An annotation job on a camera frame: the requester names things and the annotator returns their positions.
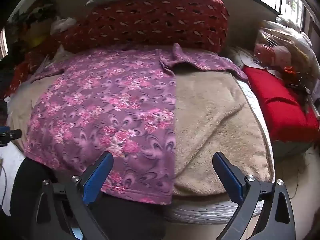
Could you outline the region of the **red patterned pillow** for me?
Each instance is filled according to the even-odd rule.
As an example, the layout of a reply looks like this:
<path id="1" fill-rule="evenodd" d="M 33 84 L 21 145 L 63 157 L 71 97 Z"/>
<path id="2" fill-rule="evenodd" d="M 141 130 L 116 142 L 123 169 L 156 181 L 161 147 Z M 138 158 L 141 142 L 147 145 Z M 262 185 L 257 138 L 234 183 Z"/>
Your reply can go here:
<path id="1" fill-rule="evenodd" d="M 66 30 L 47 36 L 23 52 L 1 98 L 10 96 L 59 46 L 73 54 L 113 44 L 170 45 L 220 52 L 228 31 L 229 12 L 221 0 L 122 0 L 94 7 Z"/>

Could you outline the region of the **purple floral garment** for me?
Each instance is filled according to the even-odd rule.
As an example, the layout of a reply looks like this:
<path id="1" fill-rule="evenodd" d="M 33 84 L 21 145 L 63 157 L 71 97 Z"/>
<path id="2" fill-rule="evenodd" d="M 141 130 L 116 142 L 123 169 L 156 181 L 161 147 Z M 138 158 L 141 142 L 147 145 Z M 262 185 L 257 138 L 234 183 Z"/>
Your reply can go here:
<path id="1" fill-rule="evenodd" d="M 53 64 L 36 76 L 56 80 L 31 112 L 25 156 L 80 174 L 110 152 L 114 164 L 104 193 L 170 204 L 176 152 L 174 68 L 184 66 L 248 79 L 230 60 L 179 44 L 97 48 Z"/>

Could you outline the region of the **red folded cloth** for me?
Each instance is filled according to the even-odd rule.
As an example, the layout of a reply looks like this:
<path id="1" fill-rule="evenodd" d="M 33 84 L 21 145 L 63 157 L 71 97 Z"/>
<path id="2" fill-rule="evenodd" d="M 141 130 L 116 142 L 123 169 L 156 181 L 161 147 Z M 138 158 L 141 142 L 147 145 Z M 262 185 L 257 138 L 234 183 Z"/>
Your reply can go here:
<path id="1" fill-rule="evenodd" d="M 310 109 L 305 113 L 298 95 L 264 69 L 244 67 L 249 84 L 259 101 L 272 141 L 315 142 L 319 140 L 319 121 Z"/>

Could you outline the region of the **clutter pile on shelf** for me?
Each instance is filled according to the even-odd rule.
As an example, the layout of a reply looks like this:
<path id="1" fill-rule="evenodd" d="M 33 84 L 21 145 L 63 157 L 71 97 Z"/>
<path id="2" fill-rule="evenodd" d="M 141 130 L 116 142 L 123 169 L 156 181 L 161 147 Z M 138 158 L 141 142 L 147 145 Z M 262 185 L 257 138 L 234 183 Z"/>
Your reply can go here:
<path id="1" fill-rule="evenodd" d="M 4 28 L 9 50 L 28 50 L 38 46 L 50 35 L 57 15 L 53 0 L 36 0 L 26 12 L 16 12 Z"/>

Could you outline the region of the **white crumpled cloth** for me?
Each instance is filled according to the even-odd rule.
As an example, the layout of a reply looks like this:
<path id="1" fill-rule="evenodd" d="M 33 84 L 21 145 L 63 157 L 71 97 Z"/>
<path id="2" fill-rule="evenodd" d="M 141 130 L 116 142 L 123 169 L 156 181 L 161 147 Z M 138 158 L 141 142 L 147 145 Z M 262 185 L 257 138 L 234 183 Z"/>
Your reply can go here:
<path id="1" fill-rule="evenodd" d="M 57 34 L 61 33 L 68 28 L 72 27 L 76 24 L 76 19 L 68 17 L 68 18 L 58 18 L 56 21 L 54 21 L 50 28 L 50 34 Z"/>

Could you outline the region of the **plastic bag with doll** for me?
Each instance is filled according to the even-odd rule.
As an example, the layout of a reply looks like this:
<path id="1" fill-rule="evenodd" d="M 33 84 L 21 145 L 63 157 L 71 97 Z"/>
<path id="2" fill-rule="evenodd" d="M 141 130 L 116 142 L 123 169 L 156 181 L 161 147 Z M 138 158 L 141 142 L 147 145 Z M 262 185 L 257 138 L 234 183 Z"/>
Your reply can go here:
<path id="1" fill-rule="evenodd" d="M 253 54 L 263 66 L 293 67 L 298 73 L 319 78 L 319 62 L 309 38 L 280 23 L 261 23 Z"/>

